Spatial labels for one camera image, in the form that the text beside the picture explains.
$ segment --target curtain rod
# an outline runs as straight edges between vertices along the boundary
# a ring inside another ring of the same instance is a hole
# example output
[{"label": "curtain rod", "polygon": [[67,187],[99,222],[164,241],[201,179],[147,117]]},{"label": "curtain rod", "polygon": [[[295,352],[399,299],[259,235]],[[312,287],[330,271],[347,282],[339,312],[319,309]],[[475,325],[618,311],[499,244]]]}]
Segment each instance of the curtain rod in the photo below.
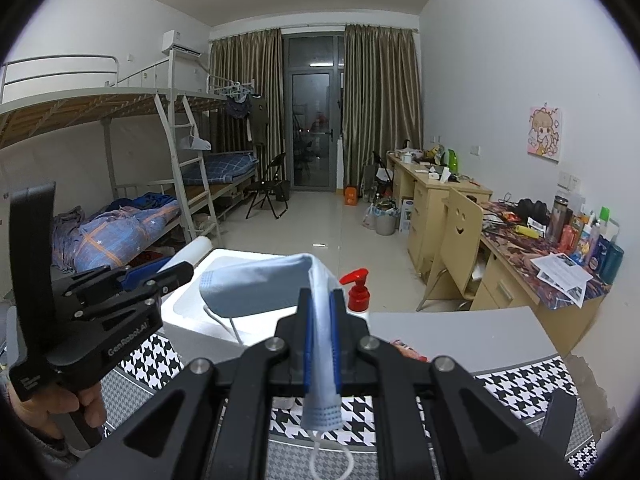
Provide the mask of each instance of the curtain rod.
[{"label": "curtain rod", "polygon": [[375,25],[372,23],[299,23],[297,25],[283,25],[281,27],[265,27],[265,28],[257,28],[256,30],[248,30],[246,32],[239,32],[238,34],[229,34],[228,36],[221,36],[220,38],[216,38],[215,40],[209,40],[209,43],[213,43],[217,40],[226,40],[226,38],[232,38],[234,36],[242,36],[243,34],[249,34],[251,32],[262,32],[264,30],[273,30],[274,28],[279,28],[280,30],[286,30],[288,28],[303,28],[303,27],[346,27],[347,25],[364,25],[365,27],[383,27],[383,28],[401,28],[403,30],[410,30],[414,34],[420,34],[420,30],[418,28],[406,28],[406,27],[391,27],[390,25]]}]

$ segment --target black and white houndstooth pattern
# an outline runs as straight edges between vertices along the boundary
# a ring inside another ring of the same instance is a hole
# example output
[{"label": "black and white houndstooth pattern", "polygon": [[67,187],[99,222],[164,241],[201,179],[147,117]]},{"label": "black and white houndstooth pattern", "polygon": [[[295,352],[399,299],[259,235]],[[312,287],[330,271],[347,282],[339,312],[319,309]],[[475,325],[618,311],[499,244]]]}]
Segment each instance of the black and white houndstooth pattern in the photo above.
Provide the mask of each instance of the black and white houndstooth pattern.
[{"label": "black and white houndstooth pattern", "polygon": [[[150,388],[160,390],[182,370],[183,364],[169,340],[155,334],[132,352],[129,358],[123,360],[120,368]],[[479,374],[476,378],[521,420],[544,415],[548,395],[556,388],[578,396],[571,375],[560,356],[510,370]],[[302,405],[303,399],[296,398],[290,410],[272,409],[270,433],[293,440],[310,441],[306,431],[300,427]],[[418,408],[424,420],[419,402]],[[344,428],[327,432],[322,438],[347,446],[363,447],[363,450],[375,447],[376,429],[371,397],[343,397],[342,417]],[[580,474],[584,474],[596,458],[596,447],[592,439],[573,453],[568,461]]]}]

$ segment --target sleeve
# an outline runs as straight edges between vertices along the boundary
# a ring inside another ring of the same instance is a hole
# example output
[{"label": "sleeve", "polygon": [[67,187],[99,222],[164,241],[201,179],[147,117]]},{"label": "sleeve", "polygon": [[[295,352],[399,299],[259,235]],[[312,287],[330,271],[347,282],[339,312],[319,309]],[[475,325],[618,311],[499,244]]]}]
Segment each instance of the sleeve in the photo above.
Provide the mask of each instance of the sleeve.
[{"label": "sleeve", "polygon": [[[9,377],[7,370],[0,372],[0,395],[4,397],[4,400],[11,405],[11,400],[9,399]],[[38,452],[42,455],[44,463],[46,465],[50,465],[50,469],[55,472],[59,471],[62,468],[69,468],[76,462],[78,459],[72,455],[69,451],[64,440],[57,440],[45,435],[39,434],[37,430],[33,428],[28,428],[25,424],[22,425],[30,438],[31,442],[38,450]]]}]

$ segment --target door frame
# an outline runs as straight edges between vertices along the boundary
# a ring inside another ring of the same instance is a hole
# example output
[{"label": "door frame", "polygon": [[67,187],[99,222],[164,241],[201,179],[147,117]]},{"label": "door frame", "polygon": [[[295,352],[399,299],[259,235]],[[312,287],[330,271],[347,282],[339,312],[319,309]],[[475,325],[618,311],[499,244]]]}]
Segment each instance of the door frame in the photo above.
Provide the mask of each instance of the door frame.
[{"label": "door frame", "polygon": [[[334,38],[334,66],[320,67],[292,67],[289,65],[289,40],[292,38],[316,38],[319,36],[331,36]],[[337,147],[338,138],[342,131],[340,124],[340,70],[338,67],[338,32],[310,32],[306,34],[287,34],[283,37],[284,48],[284,102],[285,102],[285,142],[287,147],[287,168],[289,169],[289,180],[291,189],[297,191],[330,191],[337,189]],[[306,74],[328,74],[329,75],[329,128],[334,131],[333,138],[329,143],[329,186],[296,186],[294,178],[293,163],[293,76]]]}]

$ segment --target cartoon picture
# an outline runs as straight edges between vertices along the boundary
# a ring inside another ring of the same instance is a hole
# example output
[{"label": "cartoon picture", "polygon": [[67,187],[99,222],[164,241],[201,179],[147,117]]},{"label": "cartoon picture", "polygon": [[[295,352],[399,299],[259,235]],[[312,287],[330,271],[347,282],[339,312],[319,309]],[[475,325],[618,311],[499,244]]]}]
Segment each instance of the cartoon picture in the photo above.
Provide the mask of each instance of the cartoon picture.
[{"label": "cartoon picture", "polygon": [[527,153],[560,160],[560,137],[562,135],[562,112],[546,105],[531,109],[529,117],[529,139]]}]

